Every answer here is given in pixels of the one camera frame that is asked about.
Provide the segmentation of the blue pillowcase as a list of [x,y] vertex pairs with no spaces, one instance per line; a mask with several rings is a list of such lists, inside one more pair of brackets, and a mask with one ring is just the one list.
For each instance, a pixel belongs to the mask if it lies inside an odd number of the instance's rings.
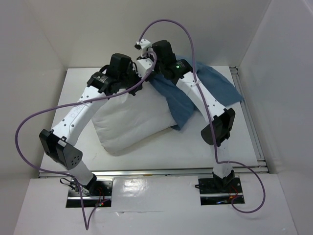
[[[235,86],[213,67],[196,62],[196,74],[208,91],[225,107],[244,99]],[[166,98],[169,111],[176,123],[172,128],[181,130],[196,110],[194,103],[162,74],[155,75],[150,84]]]

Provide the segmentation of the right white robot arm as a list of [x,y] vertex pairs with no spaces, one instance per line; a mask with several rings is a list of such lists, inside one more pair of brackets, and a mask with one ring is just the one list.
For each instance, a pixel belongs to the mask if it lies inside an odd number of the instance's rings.
[[141,59],[155,63],[150,82],[166,98],[177,127],[184,126],[197,109],[207,124],[201,130],[201,137],[208,145],[217,149],[229,139],[235,111],[211,94],[191,61],[176,56],[167,40],[151,43],[142,39],[134,47],[142,52]]

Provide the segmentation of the white pillow yellow edge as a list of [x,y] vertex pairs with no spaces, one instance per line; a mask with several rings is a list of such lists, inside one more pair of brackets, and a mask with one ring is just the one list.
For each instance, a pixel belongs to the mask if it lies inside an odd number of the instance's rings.
[[133,96],[111,98],[91,119],[103,148],[117,154],[133,144],[175,126],[166,98],[150,83]]

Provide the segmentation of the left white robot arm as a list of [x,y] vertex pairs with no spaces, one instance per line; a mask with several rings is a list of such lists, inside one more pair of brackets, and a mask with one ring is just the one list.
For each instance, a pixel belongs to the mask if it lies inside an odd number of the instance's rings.
[[140,81],[135,68],[131,57],[113,54],[110,63],[90,77],[78,105],[50,131],[44,129],[39,134],[45,153],[77,179],[79,190],[85,195],[97,195],[101,184],[84,164],[83,153],[75,145],[87,123],[106,103],[97,101],[98,98],[129,89]]

